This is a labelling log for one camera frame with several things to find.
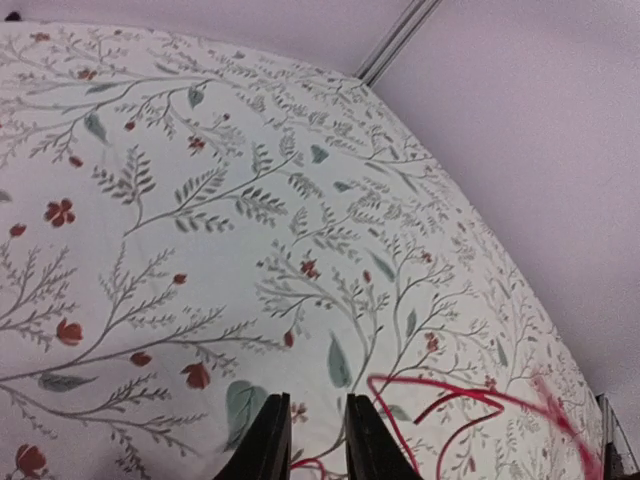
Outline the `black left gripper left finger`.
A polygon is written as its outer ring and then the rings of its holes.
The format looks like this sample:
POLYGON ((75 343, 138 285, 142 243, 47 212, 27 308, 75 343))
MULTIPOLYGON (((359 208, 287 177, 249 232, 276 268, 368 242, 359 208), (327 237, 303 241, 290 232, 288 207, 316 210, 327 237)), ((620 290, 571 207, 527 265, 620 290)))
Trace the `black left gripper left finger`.
POLYGON ((215 480, 289 480, 290 396, 271 394, 215 480))

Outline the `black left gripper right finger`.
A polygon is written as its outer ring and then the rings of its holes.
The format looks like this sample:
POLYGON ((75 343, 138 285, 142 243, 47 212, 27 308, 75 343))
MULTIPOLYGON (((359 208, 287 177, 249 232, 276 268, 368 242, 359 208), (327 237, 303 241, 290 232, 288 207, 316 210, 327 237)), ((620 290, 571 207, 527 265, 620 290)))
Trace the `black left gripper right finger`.
POLYGON ((347 396, 345 436, 349 479, 415 480, 420 478, 401 453, 366 395, 349 394, 347 396))

